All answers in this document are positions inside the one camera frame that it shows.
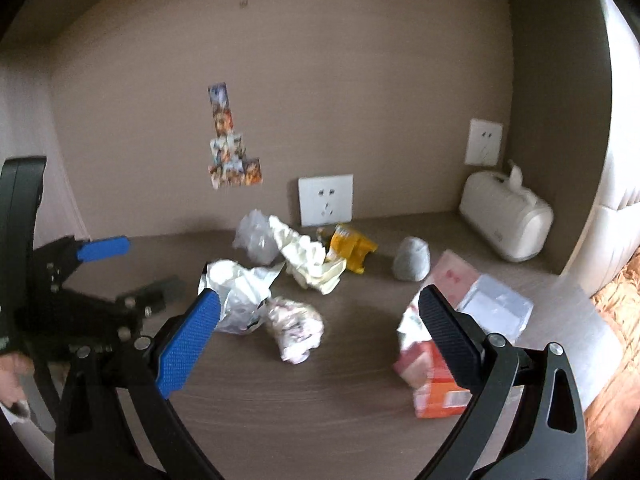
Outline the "person left hand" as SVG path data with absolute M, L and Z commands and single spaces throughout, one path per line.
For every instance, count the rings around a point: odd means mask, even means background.
M 18 418 L 29 418 L 27 396 L 21 383 L 23 377 L 34 374 L 34 363 L 21 352 L 1 356 L 1 405 Z

